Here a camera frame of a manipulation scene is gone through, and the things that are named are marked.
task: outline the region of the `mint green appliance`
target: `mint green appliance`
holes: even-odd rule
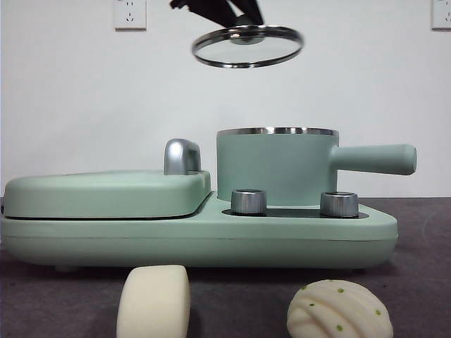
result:
[[[163,170],[11,180],[2,242],[20,260],[65,269],[368,268],[389,258],[396,219],[335,192],[336,173],[409,175],[414,147],[339,148],[337,132],[297,127],[222,131],[217,145],[218,193],[184,139],[168,142]]]

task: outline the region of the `silver knob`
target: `silver knob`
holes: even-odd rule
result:
[[[233,190],[230,208],[234,213],[265,214],[266,192],[256,189]]]
[[[352,192],[321,193],[320,212],[333,217],[357,217],[359,202],[357,194]]]

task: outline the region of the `white wall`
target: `white wall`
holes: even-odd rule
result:
[[[2,191],[25,175],[162,168],[173,137],[196,141],[214,176],[217,130],[275,125],[416,145],[416,174],[340,173],[340,189],[451,195],[451,32],[430,30],[429,1],[260,0],[307,44],[253,70],[196,62],[191,41],[218,26],[168,3],[148,0],[147,32],[115,32],[111,0],[2,1]]]

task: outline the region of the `glass lid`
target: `glass lid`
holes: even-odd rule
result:
[[[194,41],[192,53],[202,63],[221,68],[256,68],[294,58],[302,35],[274,25],[243,25],[217,30]]]

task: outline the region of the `pot handle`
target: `pot handle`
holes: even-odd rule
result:
[[[411,175],[416,170],[416,149],[410,144],[337,146],[332,150],[332,166],[338,170]]]

